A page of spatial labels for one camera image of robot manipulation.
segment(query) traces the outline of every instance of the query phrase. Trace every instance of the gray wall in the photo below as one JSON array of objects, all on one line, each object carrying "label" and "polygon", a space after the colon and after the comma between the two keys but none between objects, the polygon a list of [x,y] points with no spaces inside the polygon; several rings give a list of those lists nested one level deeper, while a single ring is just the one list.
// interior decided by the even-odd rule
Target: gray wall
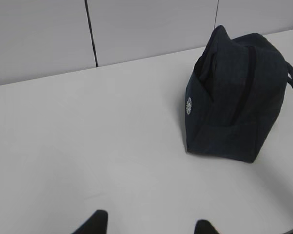
[{"label": "gray wall", "polygon": [[94,66],[83,0],[0,0],[0,85]]},{"label": "gray wall", "polygon": [[[293,0],[88,0],[99,65],[293,29]],[[84,0],[0,0],[0,85],[95,67]]]}]

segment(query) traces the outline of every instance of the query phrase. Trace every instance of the fabric bag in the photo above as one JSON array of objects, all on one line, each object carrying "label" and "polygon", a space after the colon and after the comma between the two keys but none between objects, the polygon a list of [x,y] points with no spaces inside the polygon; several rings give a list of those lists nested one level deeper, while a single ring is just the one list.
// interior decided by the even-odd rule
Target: fabric bag
[{"label": "fabric bag", "polygon": [[230,39],[215,28],[186,89],[188,152],[254,162],[287,83],[292,66],[262,35]]}]

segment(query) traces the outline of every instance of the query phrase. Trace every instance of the circular logo patch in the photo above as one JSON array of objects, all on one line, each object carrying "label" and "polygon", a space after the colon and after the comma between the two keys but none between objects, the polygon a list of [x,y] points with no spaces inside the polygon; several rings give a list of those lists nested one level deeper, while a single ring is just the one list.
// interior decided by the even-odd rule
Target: circular logo patch
[{"label": "circular logo patch", "polygon": [[192,108],[192,100],[189,97],[187,100],[187,104],[186,104],[186,112],[188,115],[190,115],[190,113],[191,113],[191,108]]}]

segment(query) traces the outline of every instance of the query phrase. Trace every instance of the white table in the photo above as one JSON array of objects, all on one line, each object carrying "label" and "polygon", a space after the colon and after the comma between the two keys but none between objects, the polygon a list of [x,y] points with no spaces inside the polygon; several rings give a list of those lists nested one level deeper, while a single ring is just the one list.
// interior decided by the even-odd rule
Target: white table
[{"label": "white table", "polygon": [[[267,38],[293,65],[293,30]],[[293,229],[293,90],[254,164],[189,155],[184,92],[204,48],[0,86],[0,234]]]}]

